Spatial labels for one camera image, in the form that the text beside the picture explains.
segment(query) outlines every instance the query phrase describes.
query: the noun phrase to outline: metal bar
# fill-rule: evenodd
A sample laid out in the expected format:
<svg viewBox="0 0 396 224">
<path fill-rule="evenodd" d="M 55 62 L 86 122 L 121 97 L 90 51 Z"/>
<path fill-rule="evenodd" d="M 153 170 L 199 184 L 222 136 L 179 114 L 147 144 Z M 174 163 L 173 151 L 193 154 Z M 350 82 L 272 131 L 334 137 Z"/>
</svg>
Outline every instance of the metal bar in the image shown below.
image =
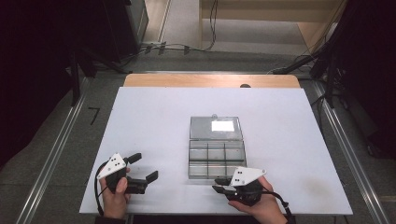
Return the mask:
<svg viewBox="0 0 396 224">
<path fill-rule="evenodd" d="M 171 7 L 171 1 L 172 0 L 168 0 L 168 2 L 166 4 L 165 13 L 163 14 L 163 23 L 161 25 L 160 34 L 158 36 L 158 42 L 160 42 L 160 43 L 163 42 L 163 33 L 165 30 L 166 22 L 168 21 L 169 8 Z"/>
<path fill-rule="evenodd" d="M 396 196 L 381 196 L 379 201 L 383 203 L 396 203 Z"/>
<path fill-rule="evenodd" d="M 69 137 L 71 130 L 73 129 L 74 123 L 77 119 L 78 113 L 84 103 L 87 89 L 89 88 L 89 81 L 86 77 L 82 80 L 82 94 L 78 99 L 76 105 L 72 107 L 67 115 L 66 120 L 64 121 L 64 125 L 59 132 L 55 143 L 47 157 L 46 162 L 44 163 L 43 169 L 32 186 L 30 193 L 26 199 L 24 207 L 21 210 L 21 213 L 17 219 L 16 223 L 30 223 L 35 214 L 35 210 L 40 204 L 41 198 L 44 195 L 44 191 L 47 188 L 48 183 L 50 182 L 50 177 L 52 176 L 53 171 L 55 170 L 56 164 L 64 150 L 64 145 Z"/>
<path fill-rule="evenodd" d="M 224 151 L 224 166 L 225 166 L 224 173 L 225 173 L 225 177 L 227 177 L 228 176 L 228 174 L 227 174 L 227 151 L 225 149 L 225 143 L 224 143 L 223 151 Z"/>
<path fill-rule="evenodd" d="M 210 161 L 223 161 L 225 166 L 227 166 L 227 161 L 229 162 L 243 162 L 244 160 L 225 160 L 225 159 L 213 159 L 213 160 L 205 160 L 205 159 L 190 159 L 190 161 L 206 161 L 206 162 L 210 162 Z"/>
<path fill-rule="evenodd" d="M 323 87 L 317 82 L 314 83 L 314 88 L 318 96 L 324 94 Z M 373 188 L 369 177 L 365 173 L 361 162 L 355 154 L 355 150 L 350 143 L 349 138 L 347 137 L 347 133 L 345 132 L 335 109 L 331 109 L 327 103 L 324 103 L 323 106 L 326 116 L 332 125 L 332 130 L 334 131 L 338 143 L 340 144 L 344 156 L 346 157 L 349 168 L 355 177 L 359 189 L 361 190 L 361 195 L 372 215 L 373 221 L 377 224 L 389 224 L 389 218 L 375 193 L 375 189 Z"/>
<path fill-rule="evenodd" d="M 209 144 L 206 143 L 207 148 L 206 148 L 206 157 L 207 157 L 207 162 L 206 162 L 206 179 L 209 178 Z"/>
</svg>

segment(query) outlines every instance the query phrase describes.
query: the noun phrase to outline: white tabletop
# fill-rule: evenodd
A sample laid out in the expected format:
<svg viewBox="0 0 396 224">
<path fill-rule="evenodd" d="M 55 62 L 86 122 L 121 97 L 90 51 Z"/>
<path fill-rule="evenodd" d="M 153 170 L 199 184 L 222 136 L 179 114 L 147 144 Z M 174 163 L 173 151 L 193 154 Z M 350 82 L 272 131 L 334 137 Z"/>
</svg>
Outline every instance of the white tabletop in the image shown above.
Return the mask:
<svg viewBox="0 0 396 224">
<path fill-rule="evenodd" d="M 133 195 L 132 214 L 239 215 L 213 180 L 189 180 L 190 119 L 238 117 L 247 167 L 265 169 L 294 215 L 350 215 L 347 196 L 302 89 L 120 88 L 99 148 L 80 213 L 97 213 L 93 177 L 115 152 L 143 159 L 131 176 L 159 178 Z"/>
</svg>

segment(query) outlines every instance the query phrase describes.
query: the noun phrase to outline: black cable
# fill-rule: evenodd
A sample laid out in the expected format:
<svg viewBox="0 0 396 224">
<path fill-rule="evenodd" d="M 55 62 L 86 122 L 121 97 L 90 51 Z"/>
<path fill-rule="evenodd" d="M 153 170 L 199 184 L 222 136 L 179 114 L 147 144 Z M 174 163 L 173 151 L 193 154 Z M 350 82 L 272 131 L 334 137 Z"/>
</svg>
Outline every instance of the black cable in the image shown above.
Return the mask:
<svg viewBox="0 0 396 224">
<path fill-rule="evenodd" d="M 294 60 L 293 60 L 293 62 L 295 63 L 296 61 L 297 61 L 297 59 L 299 59 L 299 58 L 301 58 L 301 57 L 312 57 L 312 55 L 310 55 L 310 54 L 301 54 L 301 55 L 299 55 L 299 56 L 297 56 L 297 57 L 295 57 L 294 58 Z"/>
<path fill-rule="evenodd" d="M 346 224 L 349 224 L 349 221 L 347 220 L 347 216 L 344 216 L 344 219 L 346 220 Z"/>
<path fill-rule="evenodd" d="M 212 9 L 210 10 L 209 21 L 210 21 L 210 29 L 212 30 L 212 42 L 210 43 L 210 46 L 207 49 L 205 49 L 204 51 L 211 50 L 216 43 L 216 18 L 218 16 L 218 4 L 219 4 L 219 1 L 215 0 L 213 2 Z M 214 18 L 214 21 L 212 22 L 213 10 L 215 10 L 215 18 Z"/>
<path fill-rule="evenodd" d="M 152 48 L 152 49 L 159 49 L 160 48 L 160 47 L 157 47 L 157 45 L 155 45 L 155 44 L 149 44 L 148 46 L 155 46 L 155 48 Z M 181 46 L 181 47 L 189 48 L 189 50 L 191 50 L 191 51 L 201 51 L 201 52 L 207 51 L 207 50 L 204 50 L 204 49 L 196 49 L 196 48 L 193 48 L 193 47 L 190 47 L 190 46 L 187 46 L 187 45 L 182 45 L 182 44 L 170 44 L 170 45 L 162 45 L 162 46 Z"/>
<path fill-rule="evenodd" d="M 319 98 L 317 100 L 315 100 L 314 102 L 311 103 L 311 106 L 315 105 L 319 100 L 323 99 L 324 95 L 319 96 Z"/>
<path fill-rule="evenodd" d="M 107 164 L 107 161 L 104 162 L 102 165 L 100 165 L 99 168 L 98 168 L 98 170 L 96 171 L 96 175 L 93 177 L 93 178 L 94 178 L 93 185 L 94 185 L 94 191 L 95 191 L 95 200 L 96 200 L 96 204 L 98 205 L 98 212 L 99 212 L 99 215 L 100 215 L 101 217 L 103 216 L 103 214 L 104 214 L 105 212 L 103 211 L 103 208 L 102 208 L 102 206 L 100 205 L 100 202 L 99 202 L 99 195 L 100 195 L 100 194 L 98 194 L 98 180 L 96 179 L 96 177 L 99 175 L 99 173 L 100 173 L 100 171 L 102 170 L 102 168 L 106 166 L 106 164 Z"/>
<path fill-rule="evenodd" d="M 269 191 L 269 190 L 263 191 L 262 194 L 270 194 L 270 195 L 273 195 L 276 198 L 278 198 L 280 200 L 280 202 L 282 203 L 283 208 L 285 209 L 288 223 L 289 224 L 294 223 L 293 214 L 291 213 L 291 211 L 289 209 L 289 203 L 288 202 L 283 201 L 282 197 L 278 193 L 275 193 L 273 191 Z"/>
<path fill-rule="evenodd" d="M 265 186 L 262 186 L 265 190 L 269 191 Z"/>
<path fill-rule="evenodd" d="M 324 139 L 324 132 L 323 132 L 323 124 L 321 121 L 321 111 L 322 111 L 324 99 L 325 98 L 323 97 L 318 103 L 318 126 L 319 126 L 320 132 L 323 136 L 323 139 Z"/>
<path fill-rule="evenodd" d="M 338 8 L 335 10 L 334 14 L 332 15 L 331 21 L 333 21 L 333 20 L 335 19 L 335 16 L 337 15 L 337 12 L 341 9 L 341 6 L 344 4 L 344 1 L 345 1 L 345 0 L 342 0 L 342 2 L 340 3 L 340 5 L 338 5 Z M 323 40 L 324 40 L 324 44 L 326 44 L 326 42 L 327 42 L 327 34 L 322 35 L 322 36 L 318 39 L 318 41 L 315 42 L 315 44 L 313 44 L 313 45 L 311 45 L 310 47 L 308 47 L 308 49 L 307 49 L 306 51 L 304 51 L 302 54 L 300 54 L 299 56 L 297 56 L 297 57 L 293 60 L 293 62 L 295 63 L 295 62 L 297 61 L 298 58 L 300 58 L 300 57 L 302 57 L 302 56 L 305 56 L 305 53 L 307 53 L 307 52 L 308 52 L 310 49 L 312 49 L 317 43 L 319 43 L 319 42 L 321 42 L 321 41 L 323 41 Z"/>
<path fill-rule="evenodd" d="M 125 60 L 128 60 L 128 61 L 125 62 L 125 63 L 120 64 L 119 67 L 122 68 L 122 67 L 124 67 L 125 65 L 127 65 L 128 63 L 130 63 L 131 60 L 132 60 L 134 57 L 136 57 L 136 56 L 138 56 L 139 54 L 141 54 L 142 52 L 146 51 L 147 46 L 142 46 L 142 48 L 144 48 L 144 49 L 141 49 L 138 53 L 128 55 L 128 56 L 126 56 L 124 59 L 122 59 L 122 61 L 125 61 Z M 100 66 L 100 65 L 97 65 L 97 64 L 95 64 L 94 66 L 95 66 L 95 68 L 96 68 L 97 70 L 99 70 L 99 71 L 106 71 L 106 70 L 109 70 L 109 69 L 110 69 L 110 68 L 108 68 L 108 67 L 103 67 L 103 66 Z"/>
<path fill-rule="evenodd" d="M 102 193 L 103 193 L 107 188 L 108 188 L 108 186 L 106 186 L 106 187 L 98 194 L 98 198 L 99 198 L 99 196 L 102 195 Z"/>
</svg>

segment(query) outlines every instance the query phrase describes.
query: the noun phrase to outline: power cord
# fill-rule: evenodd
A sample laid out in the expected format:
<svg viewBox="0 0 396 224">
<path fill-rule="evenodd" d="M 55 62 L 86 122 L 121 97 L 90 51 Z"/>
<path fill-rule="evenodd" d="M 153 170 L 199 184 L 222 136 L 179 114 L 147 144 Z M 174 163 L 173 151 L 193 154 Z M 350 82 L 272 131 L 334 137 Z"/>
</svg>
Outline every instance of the power cord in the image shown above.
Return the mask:
<svg viewBox="0 0 396 224">
<path fill-rule="evenodd" d="M 114 183 L 114 182 L 107 183 L 107 186 L 98 194 L 98 180 L 96 179 L 96 177 L 99 175 L 99 173 L 101 172 L 101 170 L 103 169 L 103 167 L 106 166 L 106 164 L 107 164 L 107 161 L 104 162 L 102 165 L 100 165 L 99 168 L 98 168 L 98 170 L 96 171 L 96 175 L 93 177 L 93 178 L 94 178 L 94 182 L 93 182 L 94 184 L 93 184 L 93 185 L 94 185 L 94 192 L 95 192 L 95 200 L 96 200 L 96 204 L 97 204 L 97 206 L 98 206 L 99 215 L 100 215 L 101 217 L 103 216 L 103 214 L 104 214 L 105 212 L 104 212 L 104 210 L 103 210 L 103 208 L 102 208 L 102 205 L 101 205 L 100 202 L 99 202 L 99 196 L 101 196 L 102 193 L 105 192 L 106 189 L 108 189 L 108 185 L 111 185 L 112 183 Z"/>
<path fill-rule="evenodd" d="M 332 15 L 331 21 L 333 21 L 333 20 L 335 19 L 335 15 L 337 15 L 338 11 L 341 9 L 341 6 L 344 4 L 345 1 L 346 1 L 346 0 L 343 0 L 343 1 L 340 3 L 340 5 L 338 5 L 338 8 L 336 9 L 335 13 Z M 324 34 L 323 36 L 321 36 L 320 39 L 318 39 L 318 41 L 317 41 L 315 44 L 311 45 L 306 51 L 304 51 L 302 54 L 300 54 L 299 56 L 297 56 L 297 57 L 293 60 L 293 62 L 295 63 L 295 62 L 297 61 L 298 58 L 303 57 L 303 56 L 310 56 L 310 57 L 312 57 L 312 54 L 307 54 L 307 55 L 305 55 L 305 54 L 306 54 L 310 49 L 312 49 L 317 43 L 319 43 L 319 42 L 321 42 L 321 41 L 323 41 L 323 40 L 324 40 L 324 43 L 327 42 L 327 34 Z M 279 68 L 272 69 L 272 70 L 268 71 L 266 75 L 268 75 L 270 72 L 273 72 L 273 71 L 275 71 L 275 70 L 277 70 L 277 69 L 282 69 L 282 68 L 286 68 L 286 67 L 279 67 Z"/>
<path fill-rule="evenodd" d="M 263 192 L 262 194 L 272 194 L 273 196 L 275 196 L 276 198 L 278 198 L 280 200 L 280 202 L 282 203 L 282 206 L 285 208 L 286 214 L 288 215 L 288 224 L 296 223 L 296 220 L 294 218 L 291 219 L 293 217 L 293 215 L 291 214 L 291 211 L 289 209 L 289 203 L 283 201 L 282 197 L 280 197 L 279 194 L 268 190 L 265 186 L 262 186 L 262 187 L 265 190 L 267 190 L 267 191 L 264 191 L 265 193 Z"/>
<path fill-rule="evenodd" d="M 166 44 L 160 44 L 160 45 L 158 45 L 158 44 L 145 44 L 145 45 L 142 45 L 142 48 L 144 48 L 144 49 L 140 50 L 138 53 L 136 53 L 134 55 L 130 55 L 130 56 L 126 57 L 125 59 L 127 59 L 128 61 L 123 63 L 123 64 L 121 64 L 120 67 L 122 68 L 122 67 L 126 66 L 128 63 L 131 62 L 131 60 L 134 57 L 142 54 L 143 52 L 147 52 L 148 48 L 149 48 L 150 51 L 152 49 L 168 49 L 168 50 L 184 50 L 184 51 L 191 50 L 191 51 L 201 51 L 201 52 L 206 52 L 206 51 L 212 50 L 213 46 L 216 43 L 216 19 L 217 19 L 217 15 L 218 15 L 218 4 L 219 4 L 219 0 L 215 0 L 213 2 L 212 8 L 210 10 L 210 29 L 212 31 L 212 41 L 211 41 L 210 46 L 208 48 L 206 48 L 206 49 L 197 49 L 197 48 L 194 48 L 194 47 L 191 47 L 191 46 L 188 46 L 188 45 L 183 45 L 183 44 L 169 44 L 169 45 L 166 45 Z M 181 46 L 181 47 L 184 47 L 184 49 L 166 48 L 166 47 L 171 47 L 171 46 Z M 102 71 L 106 71 L 109 68 L 101 67 L 101 66 L 96 65 L 96 69 L 102 70 Z"/>
<path fill-rule="evenodd" d="M 347 220 L 347 216 L 343 216 L 344 220 L 346 221 L 346 224 L 349 224 L 349 221 Z M 334 217 L 334 224 L 337 223 L 337 217 Z"/>
<path fill-rule="evenodd" d="M 339 99 L 341 97 L 340 94 L 332 94 L 332 96 L 337 96 L 337 97 L 339 97 Z M 321 134 L 323 136 L 323 139 L 326 141 L 326 138 L 325 138 L 324 132 L 323 132 L 323 124 L 322 124 L 322 120 L 321 120 L 321 113 L 322 113 L 322 108 L 323 108 L 323 104 L 324 104 L 324 100 L 325 99 L 326 99 L 326 95 L 323 94 L 323 95 L 319 96 L 319 98 L 317 100 L 315 100 L 314 102 L 312 102 L 310 105 L 311 105 L 311 107 L 314 106 L 314 105 L 317 105 L 318 126 L 319 126 L 320 132 L 321 132 Z"/>
</svg>

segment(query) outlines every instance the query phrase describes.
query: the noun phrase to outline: wrist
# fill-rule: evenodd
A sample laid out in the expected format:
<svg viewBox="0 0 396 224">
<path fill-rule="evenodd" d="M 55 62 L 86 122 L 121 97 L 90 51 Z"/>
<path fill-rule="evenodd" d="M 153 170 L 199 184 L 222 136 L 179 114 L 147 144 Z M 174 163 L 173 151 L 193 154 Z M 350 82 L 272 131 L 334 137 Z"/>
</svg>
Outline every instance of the wrist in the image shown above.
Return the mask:
<svg viewBox="0 0 396 224">
<path fill-rule="evenodd" d="M 115 218 L 115 219 L 124 219 L 125 215 L 119 215 L 119 214 L 111 214 L 111 213 L 104 213 L 103 217 L 109 217 L 109 218 Z"/>
<path fill-rule="evenodd" d="M 286 224 L 288 220 L 283 216 L 283 214 L 279 215 L 271 215 L 262 217 L 255 217 L 261 224 Z"/>
</svg>

